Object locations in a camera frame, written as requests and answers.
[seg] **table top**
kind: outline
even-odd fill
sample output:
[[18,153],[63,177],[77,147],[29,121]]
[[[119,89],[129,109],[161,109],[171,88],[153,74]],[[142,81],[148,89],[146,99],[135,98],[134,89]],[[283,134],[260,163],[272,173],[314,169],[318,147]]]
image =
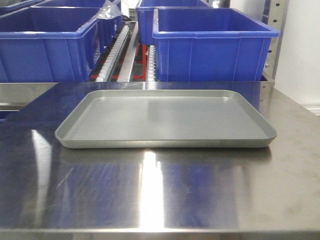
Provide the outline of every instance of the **table top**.
[[[258,149],[63,147],[54,132],[68,114],[113,89],[234,90],[277,137]],[[319,206],[320,119],[270,82],[59,83],[0,124],[3,232],[320,233]]]

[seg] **bin rim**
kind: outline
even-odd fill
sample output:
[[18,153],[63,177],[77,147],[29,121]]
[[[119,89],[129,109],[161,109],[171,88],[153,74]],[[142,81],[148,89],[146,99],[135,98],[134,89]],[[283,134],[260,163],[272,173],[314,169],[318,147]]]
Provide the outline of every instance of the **bin rim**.
[[102,8],[102,6],[46,6],[44,4],[46,3],[50,3],[50,2],[54,2],[55,0],[38,0],[41,2],[38,2],[35,5],[32,5],[30,7],[32,8],[86,8],[86,9],[100,9]]
[[206,9],[210,11],[221,11],[219,9],[229,9],[228,11],[237,12],[238,14],[250,19],[265,30],[260,31],[159,31],[159,10],[166,9],[190,9],[190,7],[161,7],[153,10],[153,28],[152,37],[154,39],[217,39],[217,38],[276,38],[280,31],[261,21],[253,19],[243,12],[234,8],[208,8],[208,7],[193,7],[194,9]]
[[[38,9],[38,7],[25,7],[20,10],[5,14],[0,16],[0,20],[2,18],[6,18],[7,16],[14,15],[18,12],[28,11],[30,9]],[[100,19],[96,18],[93,15],[88,21],[86,21],[83,25],[81,25],[76,31],[0,31],[0,39],[80,39],[98,22]]]
[[[145,0],[139,0],[135,6],[135,9],[138,11],[153,11],[154,9],[159,8],[186,8],[185,6],[141,6],[142,2]],[[211,8],[209,3],[204,0],[199,0],[206,6],[188,6],[187,8]]]
[[0,6],[0,11],[13,11],[17,8],[23,8],[23,7],[28,6],[30,4],[38,4],[43,1],[44,0],[24,0],[24,1],[9,5],[9,6]]
[[46,2],[51,2],[51,1],[54,1],[54,0],[40,2],[39,4],[30,6],[30,8],[32,8],[32,9],[47,9],[47,8],[51,8],[51,9],[100,9],[101,8],[98,6],[41,6],[40,5],[40,4],[44,4]]

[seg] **tray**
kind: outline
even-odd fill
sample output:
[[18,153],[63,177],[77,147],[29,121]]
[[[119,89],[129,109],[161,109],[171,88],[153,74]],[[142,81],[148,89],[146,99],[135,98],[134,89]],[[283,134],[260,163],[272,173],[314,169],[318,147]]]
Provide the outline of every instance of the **tray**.
[[229,90],[98,90],[55,131],[67,148],[262,148],[275,129]]

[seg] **plastic bag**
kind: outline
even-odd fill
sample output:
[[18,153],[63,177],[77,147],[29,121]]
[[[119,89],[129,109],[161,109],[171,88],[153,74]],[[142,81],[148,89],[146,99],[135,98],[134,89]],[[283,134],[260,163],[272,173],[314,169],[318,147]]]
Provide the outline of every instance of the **plastic bag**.
[[121,0],[115,0],[111,2],[109,0],[105,0],[103,6],[96,14],[97,19],[114,19],[122,15],[121,10],[118,8],[117,4]]

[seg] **white wall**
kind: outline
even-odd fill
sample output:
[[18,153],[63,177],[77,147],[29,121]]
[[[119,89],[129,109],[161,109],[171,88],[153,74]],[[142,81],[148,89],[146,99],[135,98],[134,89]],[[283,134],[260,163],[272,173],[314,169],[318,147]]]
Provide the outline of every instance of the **white wall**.
[[135,9],[138,0],[121,0],[121,12],[129,17],[129,9]]
[[300,104],[320,103],[320,0],[290,0],[275,87]]
[[262,21],[265,8],[264,0],[231,0],[230,8],[238,9],[250,17]]

